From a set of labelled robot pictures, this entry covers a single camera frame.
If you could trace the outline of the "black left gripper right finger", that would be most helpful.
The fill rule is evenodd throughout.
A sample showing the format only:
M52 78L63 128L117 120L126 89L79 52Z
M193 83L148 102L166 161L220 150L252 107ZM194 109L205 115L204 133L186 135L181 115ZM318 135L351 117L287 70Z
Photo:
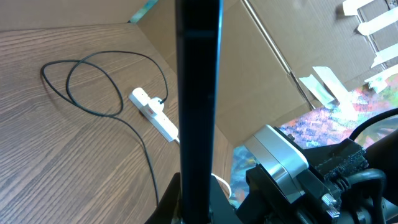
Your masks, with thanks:
M212 224L242 224L213 176L210 185L210 208Z

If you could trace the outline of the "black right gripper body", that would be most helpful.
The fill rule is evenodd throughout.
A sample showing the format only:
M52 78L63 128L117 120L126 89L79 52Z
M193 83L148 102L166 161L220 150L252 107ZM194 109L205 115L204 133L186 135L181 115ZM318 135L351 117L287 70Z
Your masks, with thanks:
M350 139L302 149L309 168L297 176L305 194L289 203L257 161L246 171L248 196L236 211L243 223L386 223L387 174Z

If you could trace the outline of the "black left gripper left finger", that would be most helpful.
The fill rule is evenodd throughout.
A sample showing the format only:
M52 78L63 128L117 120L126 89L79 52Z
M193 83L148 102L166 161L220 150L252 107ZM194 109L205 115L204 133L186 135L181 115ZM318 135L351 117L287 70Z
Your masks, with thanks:
M173 220L178 220L175 212L179 210L178 201L180 200L180 181L180 173L177 172L172 177L157 208L145 224L172 224Z

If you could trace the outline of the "blue Galaxy smartphone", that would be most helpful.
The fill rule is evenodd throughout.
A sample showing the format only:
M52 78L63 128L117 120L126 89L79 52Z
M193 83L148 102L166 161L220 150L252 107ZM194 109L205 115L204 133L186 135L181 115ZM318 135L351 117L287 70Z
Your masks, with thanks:
M175 3L182 219L210 221L216 92L223 3Z

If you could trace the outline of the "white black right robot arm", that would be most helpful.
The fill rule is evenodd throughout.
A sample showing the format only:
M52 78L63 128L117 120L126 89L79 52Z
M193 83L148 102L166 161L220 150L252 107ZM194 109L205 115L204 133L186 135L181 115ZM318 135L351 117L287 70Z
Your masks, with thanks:
M395 116L392 109L359 125L338 144L302 149L264 126L245 142L256 159L246 172L243 223L386 223L397 217L397 133L369 147L356 138Z

